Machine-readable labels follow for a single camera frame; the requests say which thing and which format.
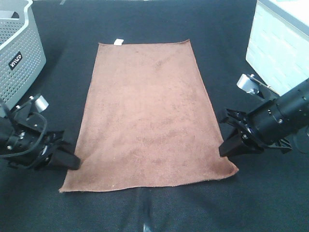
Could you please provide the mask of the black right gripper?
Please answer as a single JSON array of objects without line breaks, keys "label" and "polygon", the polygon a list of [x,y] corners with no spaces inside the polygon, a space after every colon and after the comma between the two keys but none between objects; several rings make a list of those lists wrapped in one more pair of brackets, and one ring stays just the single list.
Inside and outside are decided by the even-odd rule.
[{"label": "black right gripper", "polygon": [[283,154],[291,151],[291,144],[285,138],[271,142],[269,145],[263,142],[245,112],[223,109],[218,113],[218,123],[228,124],[234,128],[219,146],[221,157],[261,154],[266,149],[279,150]]}]

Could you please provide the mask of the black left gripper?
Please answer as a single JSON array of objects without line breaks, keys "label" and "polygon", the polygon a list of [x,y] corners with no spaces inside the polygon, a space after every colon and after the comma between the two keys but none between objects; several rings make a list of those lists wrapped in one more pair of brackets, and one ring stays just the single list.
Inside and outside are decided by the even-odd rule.
[{"label": "black left gripper", "polygon": [[25,153],[5,158],[7,166],[13,169],[78,170],[81,160],[77,156],[56,150],[56,148],[71,148],[71,139],[68,130],[49,131],[38,145],[35,145],[37,137],[27,135],[22,141],[17,142],[13,149],[14,154]]}]

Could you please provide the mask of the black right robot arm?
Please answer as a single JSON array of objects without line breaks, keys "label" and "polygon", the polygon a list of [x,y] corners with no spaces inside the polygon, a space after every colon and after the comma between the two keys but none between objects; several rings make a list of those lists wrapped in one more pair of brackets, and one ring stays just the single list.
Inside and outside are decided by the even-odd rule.
[{"label": "black right robot arm", "polygon": [[262,104],[248,113],[224,108],[218,114],[219,123],[234,127],[219,146],[220,156],[261,154],[266,149],[291,151],[286,137],[296,136],[300,129],[309,126],[309,81],[301,82],[282,96],[253,75],[243,74],[237,86]]}]

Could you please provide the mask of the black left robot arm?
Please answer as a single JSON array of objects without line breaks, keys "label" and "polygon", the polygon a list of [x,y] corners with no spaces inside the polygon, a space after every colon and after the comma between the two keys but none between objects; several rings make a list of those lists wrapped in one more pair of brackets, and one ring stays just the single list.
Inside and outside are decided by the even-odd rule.
[{"label": "black left robot arm", "polygon": [[0,157],[11,168],[77,170],[81,160],[74,154],[71,136],[66,130],[49,131],[42,115],[49,103],[41,96],[10,110],[4,101],[0,107]]}]

